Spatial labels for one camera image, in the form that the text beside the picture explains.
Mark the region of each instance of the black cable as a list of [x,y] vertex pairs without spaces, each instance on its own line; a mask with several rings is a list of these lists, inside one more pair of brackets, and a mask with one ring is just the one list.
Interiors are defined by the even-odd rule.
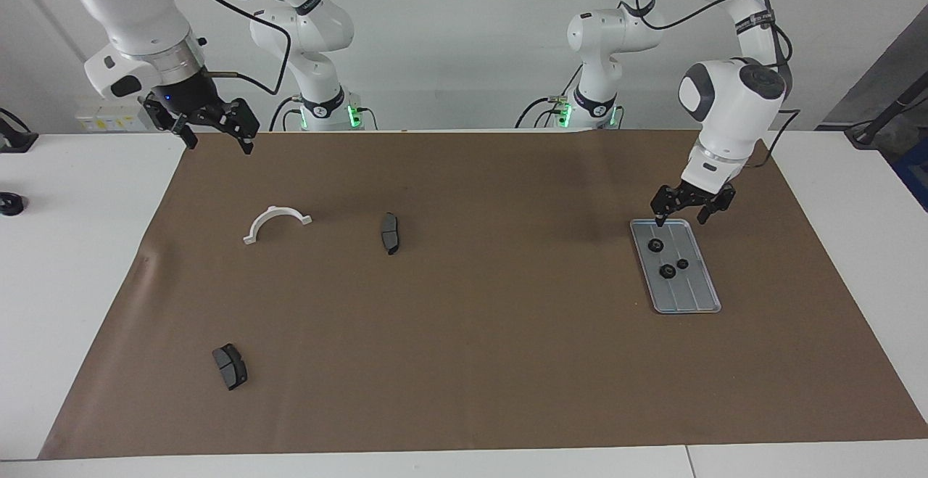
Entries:
[[14,123],[21,125],[22,129],[26,130],[26,133],[32,133],[32,131],[29,130],[29,127],[26,125],[26,123],[24,123],[22,119],[16,117],[16,114],[14,114],[13,112],[10,112],[6,108],[0,108],[0,114],[6,115]]
[[626,108],[617,107],[616,110],[622,110],[622,117],[619,118],[619,124],[616,126],[616,130],[622,130],[622,121],[626,120]]
[[[911,112],[912,110],[914,110],[914,109],[920,107],[922,104],[924,104],[925,101],[928,101],[928,97],[925,97],[924,99],[922,99],[921,101],[916,102],[915,104],[910,104],[908,107],[905,108],[905,110],[899,112],[899,115],[905,114],[906,112]],[[858,122],[858,123],[854,123],[854,124],[852,124],[852,125],[846,125],[846,126],[845,126],[845,131],[852,130],[852,128],[861,127],[862,125],[868,125],[869,123],[871,123],[871,122],[873,122],[873,121],[875,121],[875,120],[876,120],[876,119],[868,119],[868,120],[866,120],[866,121],[861,121],[861,122]]]
[[786,66],[790,59],[792,59],[792,39],[786,35],[786,32],[783,32],[783,29],[779,27],[775,22],[770,24],[770,28],[773,30],[774,38],[780,36],[783,38],[783,41],[786,43],[786,55],[783,57],[782,61],[775,62],[772,65],[765,65],[771,68],[779,68],[780,66]]
[[538,128],[538,124],[541,123],[541,118],[543,118],[545,115],[547,115],[548,120],[551,120],[551,115],[557,115],[557,114],[560,114],[560,110],[548,110],[546,112],[542,112],[541,114],[538,115],[538,118],[534,121],[534,125],[532,128]]
[[358,112],[368,112],[368,113],[370,114],[370,117],[371,117],[372,119],[374,119],[374,131],[380,131],[380,130],[381,130],[381,127],[377,124],[377,115],[374,114],[374,111],[371,110],[371,108],[364,108],[364,107],[361,107],[361,108],[358,108],[357,111],[358,111]]
[[264,84],[261,84],[260,82],[256,81],[253,78],[248,77],[248,75],[236,73],[236,78],[244,79],[245,81],[248,81],[249,83],[255,85],[256,87],[261,88],[263,91],[266,91],[268,94],[271,94],[271,95],[279,94],[279,92],[281,92],[281,85],[284,82],[284,76],[285,74],[287,74],[287,61],[289,59],[289,51],[291,51],[291,46],[293,45],[293,39],[291,38],[291,35],[289,35],[289,32],[281,28],[281,26],[274,25],[272,22],[265,21],[264,19],[261,19],[255,15],[251,15],[251,13],[248,13],[248,12],[243,11],[242,9],[239,9],[239,7],[232,5],[228,1],[225,1],[225,0],[213,0],[213,1],[219,3],[219,5],[222,5],[225,8],[230,9],[230,11],[232,12],[238,13],[239,15],[243,15],[246,18],[251,19],[252,21],[259,22],[261,25],[269,26],[269,28],[275,29],[276,31],[281,32],[281,34],[283,34],[285,38],[287,38],[287,49],[285,49],[284,51],[284,59],[281,63],[281,74],[278,75],[278,84],[276,84],[276,86],[273,89],[266,87]]
[[299,114],[299,116],[302,117],[302,111],[301,111],[301,110],[288,110],[287,113],[284,114],[284,120],[283,120],[283,123],[282,123],[282,124],[283,124],[283,127],[284,127],[284,131],[287,131],[287,115],[290,115],[290,114]]
[[748,165],[746,166],[746,168],[759,168],[765,165],[766,163],[768,163],[768,161],[770,160],[770,157],[773,157],[773,150],[774,148],[776,148],[776,143],[779,143],[779,138],[783,137],[783,132],[786,131],[786,128],[790,127],[790,124],[792,124],[795,118],[799,117],[800,112],[802,112],[802,110],[780,110],[779,111],[780,114],[792,114],[792,115],[790,115],[790,118],[786,119],[786,122],[783,123],[783,127],[780,128],[778,132],[776,132],[776,137],[773,139],[773,143],[770,144],[770,148],[768,149],[768,151],[766,151],[766,157],[764,157],[760,163]]
[[[573,75],[571,75],[571,80],[567,81],[567,86],[565,86],[563,91],[560,92],[560,97],[567,95],[567,91],[569,91],[569,89],[571,88],[571,84],[573,84],[573,82],[576,81],[577,75],[580,75],[581,70],[583,70],[583,64],[580,64],[579,66],[577,66],[576,72],[573,72]],[[554,114],[547,115],[547,119],[544,119],[545,128],[547,128],[547,125],[551,123],[551,115],[556,115],[556,114],[557,112],[554,112]]]
[[525,110],[523,111],[523,113],[521,113],[521,115],[519,115],[519,119],[516,121],[515,128],[521,127],[521,122],[523,122],[523,119],[525,118],[525,115],[528,115],[528,113],[531,111],[531,108],[537,107],[537,105],[538,105],[538,104],[542,104],[542,102],[550,102],[550,101],[548,101],[548,98],[547,98],[547,97],[542,97],[541,99],[536,99],[536,100],[532,101],[531,104],[528,105],[527,108],[525,108]]
[[278,122],[278,116],[281,115],[281,111],[288,104],[288,102],[296,102],[296,101],[294,101],[292,97],[288,97],[287,99],[284,99],[283,101],[281,101],[281,104],[278,104],[278,109],[274,111],[274,117],[271,118],[271,125],[269,125],[268,131],[274,131],[274,125],[276,124],[276,122]]
[[[711,3],[709,3],[709,5],[706,5],[706,6],[704,6],[703,8],[698,9],[698,11],[693,12],[691,15],[687,15],[686,17],[683,17],[683,18],[681,18],[681,19],[677,19],[675,22],[671,22],[670,25],[654,26],[654,25],[650,24],[650,22],[647,21],[647,19],[645,19],[645,16],[644,16],[644,15],[640,16],[639,19],[641,20],[641,22],[644,23],[645,26],[647,26],[647,28],[650,28],[650,29],[652,29],[652,30],[666,30],[666,29],[669,29],[669,28],[673,28],[674,26],[677,26],[677,25],[682,25],[682,24],[684,24],[684,22],[687,22],[687,21],[689,21],[690,19],[696,17],[697,15],[700,15],[700,13],[703,13],[703,12],[707,11],[707,9],[713,8],[714,6],[720,5],[720,4],[722,4],[722,3],[726,2],[726,1],[729,1],[729,0],[715,0],[715,1],[711,2]],[[640,0],[635,0],[635,8],[637,9],[637,11],[641,12],[641,3],[640,3]]]

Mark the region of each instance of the wall socket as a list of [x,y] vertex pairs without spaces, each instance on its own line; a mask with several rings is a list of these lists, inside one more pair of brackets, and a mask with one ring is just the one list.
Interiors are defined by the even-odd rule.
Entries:
[[141,104],[109,104],[106,101],[82,104],[74,118],[84,131],[93,133],[157,131]]

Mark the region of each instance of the black strap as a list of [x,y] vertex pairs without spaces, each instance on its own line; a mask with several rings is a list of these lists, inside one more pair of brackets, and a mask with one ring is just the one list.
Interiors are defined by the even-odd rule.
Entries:
[[298,15],[307,15],[307,13],[312,12],[315,7],[319,6],[321,2],[322,0],[306,0],[304,4],[296,8],[296,13],[298,13]]
[[641,7],[641,9],[636,9],[634,5],[629,5],[629,3],[624,1],[622,4],[626,7],[626,11],[629,11],[632,17],[643,18],[644,16],[648,15],[655,6],[657,6],[657,0],[650,0],[650,3],[647,3],[647,5]]
[[775,22],[776,16],[773,15],[773,9],[766,9],[766,11],[757,12],[754,15],[750,15],[745,19],[742,19],[742,21],[737,22],[735,25],[735,31],[740,36],[755,26],[773,25]]
[[573,91],[573,98],[576,99],[577,104],[580,105],[580,108],[583,108],[589,112],[590,117],[593,118],[606,117],[606,114],[609,113],[609,109],[612,108],[614,104],[616,104],[617,97],[618,95],[616,94],[609,101],[597,102],[590,98],[584,97],[583,94],[580,94],[580,87],[577,87],[577,89]]
[[312,116],[317,119],[328,119],[332,116],[338,107],[345,100],[345,89],[339,88],[339,94],[325,102],[312,102],[308,99],[302,100],[302,105],[306,107]]

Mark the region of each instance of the green led light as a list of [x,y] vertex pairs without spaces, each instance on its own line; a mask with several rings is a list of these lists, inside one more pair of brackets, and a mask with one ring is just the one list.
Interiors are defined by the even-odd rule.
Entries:
[[566,107],[560,111],[560,119],[558,120],[558,124],[561,128],[567,128],[568,125],[571,124],[571,114],[573,114],[573,107],[567,104]]
[[357,108],[348,105],[348,117],[351,118],[351,127],[357,128],[361,125],[361,117],[358,117]]

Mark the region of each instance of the white plastic bracket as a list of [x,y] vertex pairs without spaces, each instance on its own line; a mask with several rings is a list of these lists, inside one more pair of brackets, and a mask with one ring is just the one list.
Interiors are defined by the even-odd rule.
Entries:
[[299,213],[299,211],[293,210],[292,207],[272,206],[269,207],[268,211],[265,211],[265,213],[258,215],[258,218],[254,220],[254,223],[252,223],[251,233],[249,233],[249,235],[242,240],[245,241],[245,244],[254,244],[255,242],[258,242],[258,230],[261,229],[261,226],[264,226],[266,221],[269,221],[274,217],[281,217],[282,215],[295,217],[301,221],[303,226],[306,226],[308,223],[312,223],[312,217]]

